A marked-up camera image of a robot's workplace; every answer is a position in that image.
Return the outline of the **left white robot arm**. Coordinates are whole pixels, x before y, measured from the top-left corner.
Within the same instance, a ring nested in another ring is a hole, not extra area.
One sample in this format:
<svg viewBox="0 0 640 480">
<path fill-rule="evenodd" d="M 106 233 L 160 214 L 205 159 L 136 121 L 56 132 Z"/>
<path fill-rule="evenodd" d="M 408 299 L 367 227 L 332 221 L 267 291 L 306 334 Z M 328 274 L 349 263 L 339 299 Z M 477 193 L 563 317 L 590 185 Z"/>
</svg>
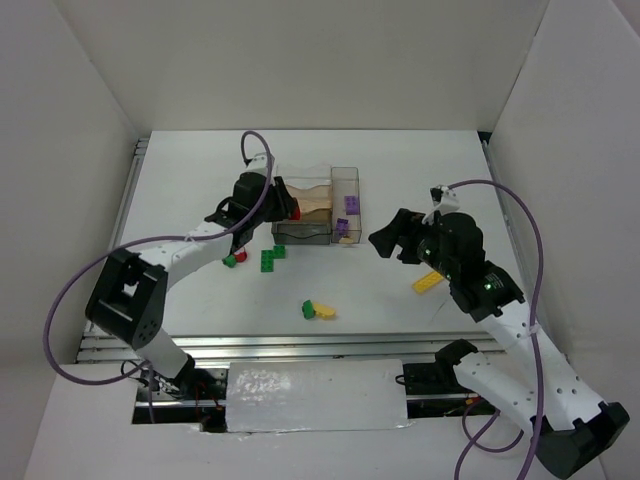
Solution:
<svg viewBox="0 0 640 480">
<path fill-rule="evenodd" d="M 298 202 L 282 177 L 269 180 L 262 172 L 245 172 L 232 195 L 186 236 L 140 252 L 119 248 L 109 254 L 86 317 L 193 398 L 213 380 L 162 328 L 167 293 L 200 268 L 233 258 L 260 225 L 298 218 Z"/>
</svg>

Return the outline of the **purple square lego brick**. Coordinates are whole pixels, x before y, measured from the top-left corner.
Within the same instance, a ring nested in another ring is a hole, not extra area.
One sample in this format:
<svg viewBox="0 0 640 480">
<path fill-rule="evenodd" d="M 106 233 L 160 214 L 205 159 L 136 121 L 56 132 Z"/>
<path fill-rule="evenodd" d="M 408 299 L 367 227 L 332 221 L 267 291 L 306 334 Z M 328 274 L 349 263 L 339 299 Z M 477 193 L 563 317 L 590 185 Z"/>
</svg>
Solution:
<svg viewBox="0 0 640 480">
<path fill-rule="evenodd" d="M 359 197 L 355 195 L 347 195 L 344 197 L 344 209 L 347 215 L 359 215 L 360 214 L 360 201 Z"/>
</svg>

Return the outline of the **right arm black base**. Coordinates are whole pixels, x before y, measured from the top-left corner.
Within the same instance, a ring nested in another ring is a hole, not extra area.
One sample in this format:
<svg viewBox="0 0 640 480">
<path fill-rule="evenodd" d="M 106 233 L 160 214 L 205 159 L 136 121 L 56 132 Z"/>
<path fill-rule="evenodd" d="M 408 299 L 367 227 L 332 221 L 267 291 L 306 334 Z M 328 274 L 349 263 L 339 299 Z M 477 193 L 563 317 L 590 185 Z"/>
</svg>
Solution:
<svg viewBox="0 0 640 480">
<path fill-rule="evenodd" d="M 458 383 L 453 364 L 446 360 L 404 363 L 402 372 L 394 380 L 410 399 L 454 400 L 473 396 L 471 390 Z"/>
</svg>

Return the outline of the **green round lego piece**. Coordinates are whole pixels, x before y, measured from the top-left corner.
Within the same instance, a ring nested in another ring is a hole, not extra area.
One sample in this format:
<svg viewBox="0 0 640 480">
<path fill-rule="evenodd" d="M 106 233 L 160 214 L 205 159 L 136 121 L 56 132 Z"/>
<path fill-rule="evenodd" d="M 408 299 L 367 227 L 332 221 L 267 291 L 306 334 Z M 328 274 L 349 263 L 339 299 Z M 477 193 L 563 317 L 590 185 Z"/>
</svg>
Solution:
<svg viewBox="0 0 640 480">
<path fill-rule="evenodd" d="M 310 320 L 316 317 L 316 312 L 311 300 L 305 300 L 302 303 L 301 312 L 306 320 Z"/>
</svg>

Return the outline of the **purple arch lego brick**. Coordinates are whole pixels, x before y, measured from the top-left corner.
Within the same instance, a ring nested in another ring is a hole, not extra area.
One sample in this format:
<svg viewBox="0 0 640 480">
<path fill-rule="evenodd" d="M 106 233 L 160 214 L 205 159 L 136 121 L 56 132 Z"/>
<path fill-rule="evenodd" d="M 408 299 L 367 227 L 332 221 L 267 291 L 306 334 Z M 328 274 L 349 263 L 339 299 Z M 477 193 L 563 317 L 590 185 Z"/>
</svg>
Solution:
<svg viewBox="0 0 640 480">
<path fill-rule="evenodd" d="M 337 239 L 349 236 L 349 221 L 345 218 L 338 218 L 335 223 L 334 235 Z"/>
</svg>

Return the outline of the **green lego plate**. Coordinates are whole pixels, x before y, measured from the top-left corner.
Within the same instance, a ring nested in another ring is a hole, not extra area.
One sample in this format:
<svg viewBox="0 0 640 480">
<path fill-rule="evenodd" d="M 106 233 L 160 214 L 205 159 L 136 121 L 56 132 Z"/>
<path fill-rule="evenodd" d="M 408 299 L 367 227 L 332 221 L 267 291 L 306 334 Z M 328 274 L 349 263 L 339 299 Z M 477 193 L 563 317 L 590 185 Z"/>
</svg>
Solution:
<svg viewBox="0 0 640 480">
<path fill-rule="evenodd" d="M 272 273 L 274 271 L 275 252 L 273 249 L 265 249 L 260 253 L 260 272 Z"/>
</svg>

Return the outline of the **green square lego brick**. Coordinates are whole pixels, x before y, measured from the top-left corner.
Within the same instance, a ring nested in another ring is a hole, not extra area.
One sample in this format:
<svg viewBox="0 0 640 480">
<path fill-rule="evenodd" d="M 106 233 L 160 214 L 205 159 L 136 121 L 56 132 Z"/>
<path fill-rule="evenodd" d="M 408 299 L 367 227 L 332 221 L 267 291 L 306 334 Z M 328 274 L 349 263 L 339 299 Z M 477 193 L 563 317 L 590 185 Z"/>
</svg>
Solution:
<svg viewBox="0 0 640 480">
<path fill-rule="evenodd" d="M 275 245 L 272 249 L 274 259 L 285 259 L 287 250 L 285 245 Z"/>
</svg>

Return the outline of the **small green lego brick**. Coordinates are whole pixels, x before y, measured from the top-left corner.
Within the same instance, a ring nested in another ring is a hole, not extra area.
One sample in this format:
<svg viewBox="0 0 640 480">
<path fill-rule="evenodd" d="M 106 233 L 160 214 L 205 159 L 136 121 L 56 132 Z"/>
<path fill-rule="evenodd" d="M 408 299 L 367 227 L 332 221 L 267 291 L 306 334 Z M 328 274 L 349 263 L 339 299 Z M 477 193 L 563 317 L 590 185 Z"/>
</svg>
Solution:
<svg viewBox="0 0 640 480">
<path fill-rule="evenodd" d="M 234 268 L 237 265 L 237 259 L 234 255 L 228 255 L 222 259 L 222 263 L 228 268 Z"/>
</svg>

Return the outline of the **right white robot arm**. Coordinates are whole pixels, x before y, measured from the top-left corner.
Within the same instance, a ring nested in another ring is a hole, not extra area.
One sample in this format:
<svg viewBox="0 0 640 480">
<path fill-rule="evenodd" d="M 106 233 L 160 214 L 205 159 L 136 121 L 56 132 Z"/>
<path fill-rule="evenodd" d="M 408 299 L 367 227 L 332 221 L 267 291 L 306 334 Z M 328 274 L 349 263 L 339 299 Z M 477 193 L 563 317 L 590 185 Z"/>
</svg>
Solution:
<svg viewBox="0 0 640 480">
<path fill-rule="evenodd" d="M 586 385 L 535 320 L 532 303 L 506 270 L 486 258 L 483 233 L 464 213 L 399 210 L 369 240 L 382 258 L 424 263 L 449 284 L 458 308 L 522 369 L 522 385 L 477 347 L 457 340 L 436 364 L 458 385 L 486 399 L 528 435 L 538 461 L 568 479 L 610 448 L 629 423 L 618 402 Z"/>
</svg>

